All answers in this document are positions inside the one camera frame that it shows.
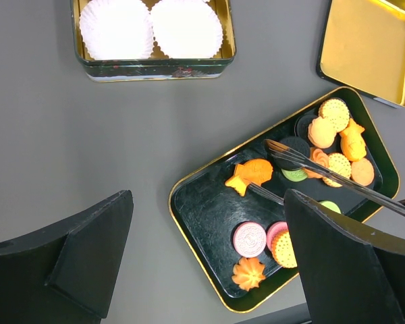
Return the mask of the orange round bumpy cookie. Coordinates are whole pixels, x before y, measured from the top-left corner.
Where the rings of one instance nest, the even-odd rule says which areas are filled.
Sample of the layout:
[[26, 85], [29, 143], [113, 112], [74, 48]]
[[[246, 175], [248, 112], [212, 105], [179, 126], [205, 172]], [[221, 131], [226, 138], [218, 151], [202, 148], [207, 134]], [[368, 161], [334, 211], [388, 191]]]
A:
[[308, 139], [319, 149], [328, 149], [337, 134], [334, 124], [324, 117], [316, 117], [308, 125]]

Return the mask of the gold tin lid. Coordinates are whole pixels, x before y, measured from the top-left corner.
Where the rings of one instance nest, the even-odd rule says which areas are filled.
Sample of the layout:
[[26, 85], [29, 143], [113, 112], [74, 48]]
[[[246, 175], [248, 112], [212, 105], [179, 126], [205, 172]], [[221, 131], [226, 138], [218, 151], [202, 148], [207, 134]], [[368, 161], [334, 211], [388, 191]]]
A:
[[405, 108], [405, 1], [330, 1], [317, 72]]

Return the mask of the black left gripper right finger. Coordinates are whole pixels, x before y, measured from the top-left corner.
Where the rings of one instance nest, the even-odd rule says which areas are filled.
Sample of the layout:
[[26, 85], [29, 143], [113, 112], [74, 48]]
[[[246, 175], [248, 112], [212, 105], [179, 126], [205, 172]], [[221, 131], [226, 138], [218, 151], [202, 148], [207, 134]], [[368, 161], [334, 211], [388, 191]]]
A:
[[405, 323], [405, 239], [297, 190], [283, 205], [313, 323]]

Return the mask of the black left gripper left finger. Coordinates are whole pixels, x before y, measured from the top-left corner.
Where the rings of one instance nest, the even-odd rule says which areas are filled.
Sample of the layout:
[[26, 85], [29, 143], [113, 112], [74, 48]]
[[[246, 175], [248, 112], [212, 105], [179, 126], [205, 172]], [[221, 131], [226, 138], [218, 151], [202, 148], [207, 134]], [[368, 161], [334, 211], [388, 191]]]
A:
[[107, 317], [134, 203], [121, 190], [75, 215], [0, 242], [0, 323]]

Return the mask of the metal tongs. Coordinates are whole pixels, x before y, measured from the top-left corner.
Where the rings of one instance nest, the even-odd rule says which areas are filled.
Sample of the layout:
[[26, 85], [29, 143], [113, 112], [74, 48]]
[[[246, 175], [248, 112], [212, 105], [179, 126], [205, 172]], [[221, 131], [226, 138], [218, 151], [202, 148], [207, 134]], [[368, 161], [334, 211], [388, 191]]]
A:
[[[267, 145], [271, 155], [275, 157], [275, 154], [272, 151], [272, 148], [275, 147], [277, 149], [289, 149], [288, 146], [284, 146], [277, 141], [266, 139], [265, 144]], [[314, 163], [311, 161], [309, 158], [305, 157], [304, 155], [301, 155], [298, 153], [295, 155], [296, 151], [292, 150], [292, 155], [290, 153], [285, 154], [285, 158], [287, 160], [293, 160], [296, 159], [297, 163], [301, 165], [301, 167], [304, 167], [306, 169], [309, 169], [315, 173], [318, 173], [322, 175], [323, 177], [329, 178], [330, 180], [333, 180], [346, 188], [356, 192], [357, 194], [373, 201], [374, 203], [377, 203], [381, 205], [382, 207], [386, 207], [387, 209], [390, 209], [401, 216], [405, 217], [405, 205], [401, 204], [400, 202], [397, 202], [393, 200], [392, 198], [389, 198], [387, 196], [384, 196], [383, 194], [376, 192], [370, 188], [367, 188], [365, 186], [362, 186], [360, 184], [357, 184], [356, 182], [353, 182], [350, 179], [347, 179], [338, 173], [335, 173], [334, 171], [323, 167], [319, 164]]]

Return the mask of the orange rose cookie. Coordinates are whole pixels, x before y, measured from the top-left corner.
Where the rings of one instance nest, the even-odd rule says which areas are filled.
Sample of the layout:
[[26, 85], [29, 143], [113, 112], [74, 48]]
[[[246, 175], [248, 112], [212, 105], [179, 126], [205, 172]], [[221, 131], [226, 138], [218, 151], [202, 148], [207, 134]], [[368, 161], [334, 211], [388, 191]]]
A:
[[[320, 148], [317, 148], [317, 147], [310, 148], [310, 160], [323, 167], [326, 167], [326, 168], [329, 167], [329, 157]], [[322, 175], [315, 173], [306, 168], [304, 168], [303, 171], [307, 174], [307, 177], [310, 179], [311, 178], [321, 179], [323, 177]]]

